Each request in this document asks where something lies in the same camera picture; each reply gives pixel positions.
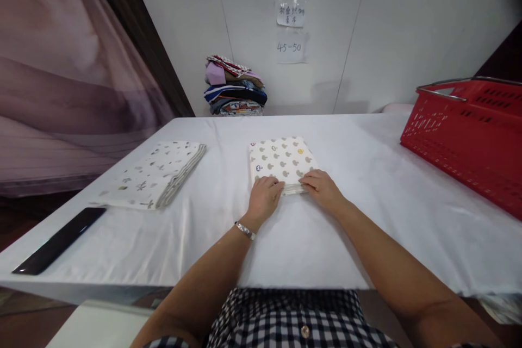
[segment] shirt button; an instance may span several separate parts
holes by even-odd
[[[308,326],[304,325],[304,326],[301,328],[301,335],[302,335],[304,338],[308,338],[308,336],[310,335],[310,329],[308,328]]]

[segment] black and white plaid shirt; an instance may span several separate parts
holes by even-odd
[[[353,290],[231,291],[212,325],[207,347],[397,347],[364,321]],[[462,344],[453,348],[478,348]],[[144,348],[189,348],[178,337],[165,336]]]

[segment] wall seam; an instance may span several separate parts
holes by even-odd
[[[232,51],[232,43],[230,42],[230,33],[228,32],[228,23],[227,23],[227,15],[225,14],[225,6],[223,5],[223,0],[219,0],[219,1],[221,2],[221,10],[223,11],[223,18],[225,19],[225,28],[227,29],[227,37],[228,37],[228,45],[230,47],[230,54],[232,56],[232,61],[235,62],[234,52]]]
[[[344,71],[346,69],[346,63],[348,62],[348,54],[350,52],[350,46],[352,45],[353,34],[355,32],[355,26],[357,25],[357,18],[359,18],[359,10],[361,9],[361,4],[363,0],[359,0],[359,6],[357,7],[357,13],[355,14],[355,21],[353,23],[352,34],[350,35],[350,42],[348,43],[348,50],[346,52],[346,59],[344,60],[343,72],[341,73],[341,80],[339,81],[339,88],[337,89],[337,97],[335,98],[335,103],[333,105],[332,114],[335,114],[335,108],[337,107],[337,100],[339,99],[339,93],[341,92],[341,84],[343,83]]]

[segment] folded baby blanket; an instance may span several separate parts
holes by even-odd
[[[108,184],[91,203],[139,209],[164,208],[205,150],[205,144],[196,142],[161,141]]]
[[[300,136],[250,143],[252,186],[261,177],[276,177],[285,181],[283,196],[303,193],[299,179],[317,168],[312,152]]]

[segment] pile of fabric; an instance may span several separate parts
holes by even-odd
[[[170,204],[207,147],[189,141],[161,141],[108,184],[91,204],[162,209]]]
[[[299,179],[318,169],[310,148],[300,136],[250,143],[250,180],[252,186],[262,177],[284,181],[283,196],[305,189]]]
[[[207,57],[205,81],[210,86],[204,96],[212,114],[262,115],[266,93],[261,78],[250,68],[226,57]]]

